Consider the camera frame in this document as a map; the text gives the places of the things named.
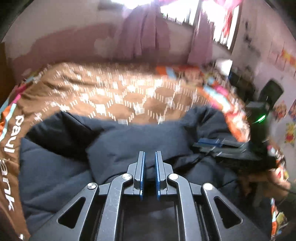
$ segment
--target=colorful poster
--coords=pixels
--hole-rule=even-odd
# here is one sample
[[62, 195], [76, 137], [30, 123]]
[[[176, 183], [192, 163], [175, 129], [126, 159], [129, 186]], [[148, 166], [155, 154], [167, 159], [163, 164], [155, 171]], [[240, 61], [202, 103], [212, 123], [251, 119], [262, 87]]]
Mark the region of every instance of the colorful poster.
[[289, 143], [292, 146], [295, 145], [295, 123], [287, 123], [285, 143]]
[[291, 55], [284, 47], [272, 42], [268, 61], [280, 71], [285, 71], [296, 79], [296, 57]]
[[280, 104], [274, 107], [274, 117], [277, 122], [283, 119], [287, 114], [287, 105], [285, 101], [282, 101]]
[[294, 103], [289, 110], [289, 116], [294, 122], [296, 122], [296, 100], [294, 100]]

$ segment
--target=person's hand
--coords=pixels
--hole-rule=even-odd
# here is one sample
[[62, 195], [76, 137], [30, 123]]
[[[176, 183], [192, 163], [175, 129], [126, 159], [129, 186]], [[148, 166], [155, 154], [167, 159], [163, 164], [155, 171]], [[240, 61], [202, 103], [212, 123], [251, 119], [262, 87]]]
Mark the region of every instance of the person's hand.
[[289, 194], [287, 190], [290, 190], [291, 188], [290, 182], [279, 179], [276, 173], [272, 170], [248, 176], [241, 176], [240, 181], [246, 196], [252, 191], [250, 183], [264, 183], [264, 196], [274, 198], [277, 201], [285, 199]]

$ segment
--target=person's arm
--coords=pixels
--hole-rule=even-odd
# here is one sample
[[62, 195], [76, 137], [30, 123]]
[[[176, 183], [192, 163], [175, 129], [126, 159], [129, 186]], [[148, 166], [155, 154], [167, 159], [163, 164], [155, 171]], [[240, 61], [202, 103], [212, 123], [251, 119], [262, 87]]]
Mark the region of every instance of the person's arm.
[[263, 194], [274, 198], [277, 208], [285, 213], [289, 221], [296, 218], [296, 184], [281, 180], [274, 171], [242, 177], [242, 187], [247, 195], [251, 192], [250, 183], [265, 183]]

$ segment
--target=black device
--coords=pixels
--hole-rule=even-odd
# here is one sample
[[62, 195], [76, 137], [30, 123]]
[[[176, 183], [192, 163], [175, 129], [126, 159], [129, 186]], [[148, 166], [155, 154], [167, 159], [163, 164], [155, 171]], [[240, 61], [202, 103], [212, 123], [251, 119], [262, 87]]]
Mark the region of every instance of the black device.
[[193, 148], [236, 171], [257, 173], [276, 168], [276, 157], [268, 150], [269, 107], [264, 102], [250, 102], [245, 110], [250, 125], [249, 142], [201, 138]]
[[[244, 214], [212, 184], [189, 183], [173, 173], [161, 152], [155, 153], [156, 196], [173, 201], [178, 241], [268, 241]], [[56, 213], [29, 241], [120, 241], [124, 234], [124, 203], [141, 201], [145, 153], [129, 165], [127, 173], [111, 183], [89, 183]]]
[[260, 92], [258, 101], [265, 102], [272, 110], [277, 100], [284, 93], [283, 87], [276, 80], [270, 79]]

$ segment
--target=orange fabric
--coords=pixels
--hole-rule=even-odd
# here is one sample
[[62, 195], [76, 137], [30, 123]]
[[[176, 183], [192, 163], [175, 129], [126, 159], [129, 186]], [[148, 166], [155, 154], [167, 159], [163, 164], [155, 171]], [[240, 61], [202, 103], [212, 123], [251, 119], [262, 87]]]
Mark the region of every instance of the orange fabric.
[[222, 106], [219, 102], [217, 102], [216, 100], [214, 100], [213, 98], [211, 98], [211, 97], [209, 96], [209, 94], [206, 93], [206, 92], [203, 90], [202, 87], [198, 87], [197, 89], [198, 89], [199, 93], [202, 93], [202, 95], [203, 95], [208, 101], [210, 101], [210, 102], [214, 102], [214, 103], [215, 103], [215, 106], [216, 106], [216, 108], [217, 108], [218, 110], [222, 110], [222, 109], [223, 109], [223, 106]]
[[235, 137], [235, 139], [238, 142], [246, 142], [244, 135], [242, 135], [242, 133], [237, 129], [237, 127], [235, 126], [235, 124], [232, 121], [232, 118], [225, 115], [225, 121], [228, 125], [228, 128], [229, 128], [231, 134]]
[[277, 222], [272, 222], [272, 231], [271, 235], [276, 235], [276, 230], [277, 230]]
[[9, 111], [10, 111], [10, 106], [7, 106], [5, 108], [5, 110], [1, 113], [1, 119], [0, 119], [0, 135], [2, 134], [2, 131], [4, 129], [5, 118], [7, 117]]
[[157, 66], [156, 72], [160, 75], [167, 75], [166, 73], [166, 66]]

